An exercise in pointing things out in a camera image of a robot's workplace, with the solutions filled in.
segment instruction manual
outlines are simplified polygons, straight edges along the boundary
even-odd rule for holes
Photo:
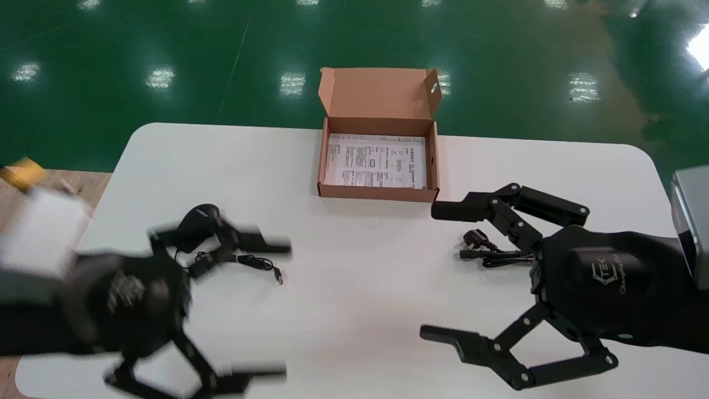
[[[425,138],[330,134],[326,185],[426,188]]]

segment cardboard box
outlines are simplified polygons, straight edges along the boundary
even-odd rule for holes
[[[440,191],[437,126],[438,71],[399,68],[323,68],[318,94],[328,116],[320,149],[321,197],[433,202]],[[326,185],[332,133],[425,137],[426,188]]]

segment white table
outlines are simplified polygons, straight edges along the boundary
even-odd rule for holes
[[[533,303],[527,268],[482,270],[454,259],[457,243],[488,223],[441,222],[430,205],[323,199],[316,193],[321,132],[150,124],[130,140],[83,249],[147,251],[145,232],[211,202],[234,222],[292,240],[271,273],[225,266],[194,287],[188,334],[217,367],[285,361],[286,382],[254,381],[259,398],[667,398],[705,396],[709,356],[606,342],[620,359],[601,376],[516,393],[492,371],[418,336],[438,324],[495,336]],[[519,182],[591,209],[586,227],[671,236],[670,206],[650,158],[613,144],[440,137],[441,200]],[[526,217],[543,234],[557,227]],[[542,324],[513,350],[528,366],[581,353]],[[37,398],[124,398],[102,376],[118,357],[25,357],[22,393]],[[138,374],[178,393],[197,378],[169,347]]]

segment box flap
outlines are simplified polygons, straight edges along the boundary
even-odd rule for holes
[[[443,97],[441,85],[438,82],[437,68],[426,70],[424,85],[426,86],[426,95],[428,96],[428,110],[432,118],[436,115],[436,109],[438,109],[438,104],[441,102],[441,97]]]
[[[331,118],[433,119],[436,70],[323,68],[318,94]]]
[[[320,72],[323,73],[323,77],[320,79],[318,96],[320,96],[320,101],[323,102],[325,112],[330,115],[330,105],[333,102],[333,90],[335,88],[335,70],[333,68],[322,68]]]

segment green epoxy floor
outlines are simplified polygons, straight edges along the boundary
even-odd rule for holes
[[[708,0],[8,1],[0,159],[112,171],[156,121],[319,129],[321,67],[438,67],[441,134],[628,143],[667,183],[709,163],[708,24]]]

